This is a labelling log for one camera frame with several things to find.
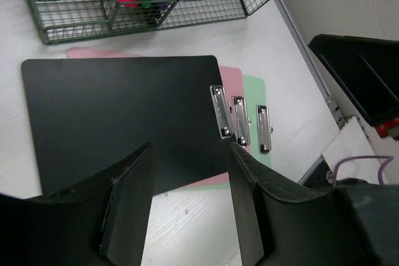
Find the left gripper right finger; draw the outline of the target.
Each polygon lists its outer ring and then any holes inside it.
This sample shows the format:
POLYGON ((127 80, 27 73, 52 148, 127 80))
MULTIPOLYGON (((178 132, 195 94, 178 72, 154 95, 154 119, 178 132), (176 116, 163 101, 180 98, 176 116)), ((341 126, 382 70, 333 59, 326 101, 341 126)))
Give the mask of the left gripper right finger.
POLYGON ((231 144, 243 265, 397 265, 398 186, 307 188, 231 144))

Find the pink clipboard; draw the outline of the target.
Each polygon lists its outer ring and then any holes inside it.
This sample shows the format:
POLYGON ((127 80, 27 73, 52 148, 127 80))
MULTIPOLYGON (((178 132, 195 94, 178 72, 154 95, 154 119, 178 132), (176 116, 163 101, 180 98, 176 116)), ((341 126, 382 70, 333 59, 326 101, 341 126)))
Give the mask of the pink clipboard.
MULTIPOLYGON (((91 58, 116 58, 116 57, 140 57, 140 55, 128 54, 123 52, 112 52, 109 50, 91 49, 88 47, 73 47, 67 51, 69 59, 91 59, 91 58)), ((233 96, 244 96, 243 73, 238 68, 219 67, 223 86, 226 90, 229 105, 233 104, 233 96)), ((228 188, 228 173, 219 174, 190 185, 183 186, 181 189, 213 189, 228 188)))

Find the black clipboard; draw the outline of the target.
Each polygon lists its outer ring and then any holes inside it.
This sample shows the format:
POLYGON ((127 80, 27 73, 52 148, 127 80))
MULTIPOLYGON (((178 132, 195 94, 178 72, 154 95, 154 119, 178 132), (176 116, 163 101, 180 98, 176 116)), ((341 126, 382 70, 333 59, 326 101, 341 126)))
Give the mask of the black clipboard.
POLYGON ((227 170, 211 98, 212 55, 29 59, 21 65, 42 192, 73 185, 156 145, 155 194, 227 170))

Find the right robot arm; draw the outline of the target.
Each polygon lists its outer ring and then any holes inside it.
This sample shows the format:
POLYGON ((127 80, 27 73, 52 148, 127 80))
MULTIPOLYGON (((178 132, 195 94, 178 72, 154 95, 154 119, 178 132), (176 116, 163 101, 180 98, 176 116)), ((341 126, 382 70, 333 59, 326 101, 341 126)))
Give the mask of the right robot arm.
POLYGON ((398 41, 319 34, 309 48, 381 139, 398 140, 398 41))

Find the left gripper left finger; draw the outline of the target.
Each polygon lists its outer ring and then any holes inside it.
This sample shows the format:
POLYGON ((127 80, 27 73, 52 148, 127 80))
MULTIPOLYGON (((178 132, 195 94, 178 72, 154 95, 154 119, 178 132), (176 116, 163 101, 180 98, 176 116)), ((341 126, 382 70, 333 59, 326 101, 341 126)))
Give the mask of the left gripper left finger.
POLYGON ((155 178, 146 143, 48 196, 1 196, 2 265, 140 265, 155 178))

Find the green clipboard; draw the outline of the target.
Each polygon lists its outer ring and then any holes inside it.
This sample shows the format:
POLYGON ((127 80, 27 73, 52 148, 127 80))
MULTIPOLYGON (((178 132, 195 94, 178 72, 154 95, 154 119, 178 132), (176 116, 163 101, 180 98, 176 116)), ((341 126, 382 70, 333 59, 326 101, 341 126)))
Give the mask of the green clipboard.
MULTIPOLYGON (((263 79, 249 75, 243 75, 244 96, 246 97, 246 105, 248 117, 252 124, 249 126, 251 144, 247 151, 262 164, 272 167, 271 153, 264 154, 260 151, 258 128, 257 128, 257 109, 258 105, 266 105, 266 85, 263 79)), ((175 189, 175 191, 192 191, 200 189, 226 189, 229 188, 228 173, 220 174, 212 178, 208 178, 182 188, 175 189)))

